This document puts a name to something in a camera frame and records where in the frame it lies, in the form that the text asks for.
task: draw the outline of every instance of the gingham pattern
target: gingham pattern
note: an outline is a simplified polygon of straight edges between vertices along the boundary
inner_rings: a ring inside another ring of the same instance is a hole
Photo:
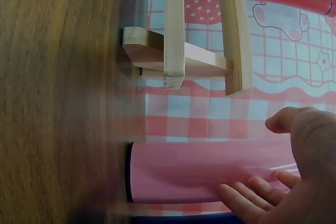
[[[285,106],[315,106],[336,111],[336,37],[325,18],[301,10],[309,22],[301,38],[258,24],[248,1],[255,86],[253,93],[224,96],[224,83],[185,81],[178,91],[163,89],[162,81],[146,85],[148,142],[288,139],[266,130],[265,119]],[[164,0],[149,0],[149,29],[163,33]],[[223,55],[221,24],[185,24],[186,40]],[[320,53],[331,67],[322,72]],[[150,206],[151,215],[193,215],[228,211],[220,203]]]

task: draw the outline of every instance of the hand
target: hand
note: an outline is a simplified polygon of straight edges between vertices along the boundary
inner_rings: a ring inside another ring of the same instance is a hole
[[[278,172],[291,191],[285,194],[259,177],[220,185],[218,195],[243,222],[336,223],[336,116],[314,108],[284,108],[266,121],[274,133],[290,133],[301,175]]]

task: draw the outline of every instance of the black rim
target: black rim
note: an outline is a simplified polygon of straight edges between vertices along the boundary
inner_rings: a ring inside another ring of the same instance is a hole
[[[127,146],[125,155],[125,187],[126,187],[126,197],[127,201],[133,203],[132,191],[131,191],[131,155],[133,142]]]

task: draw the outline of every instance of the red strawberry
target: red strawberry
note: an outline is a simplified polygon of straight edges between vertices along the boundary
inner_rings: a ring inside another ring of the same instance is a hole
[[[325,17],[328,26],[334,36],[336,36],[336,18]]]
[[[212,25],[220,23],[219,0],[184,0],[187,23]]]

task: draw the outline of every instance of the finger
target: finger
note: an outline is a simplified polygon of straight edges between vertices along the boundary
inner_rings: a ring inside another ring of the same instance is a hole
[[[293,189],[297,184],[301,182],[301,177],[293,173],[280,170],[276,173],[277,179],[287,186],[289,189]]]
[[[240,182],[234,183],[232,185],[232,188],[234,188],[237,192],[239,192],[246,199],[251,201],[254,205],[260,207],[261,209],[265,211],[270,211],[273,208],[273,206],[270,203],[268,203],[263,198],[258,196],[254,191],[249,189],[243,183],[240,183]]]
[[[228,185],[218,187],[218,196],[221,201],[243,222],[256,223],[265,213],[243,195]]]
[[[267,129],[274,133],[290,133],[291,126],[295,116],[297,116],[302,111],[306,110],[317,110],[312,107],[306,108],[294,108],[286,107],[277,112],[274,116],[270,117],[265,121]]]
[[[248,181],[248,183],[257,195],[265,201],[271,203],[273,206],[277,206],[286,196],[286,193],[273,188],[270,183],[260,177],[253,177]]]

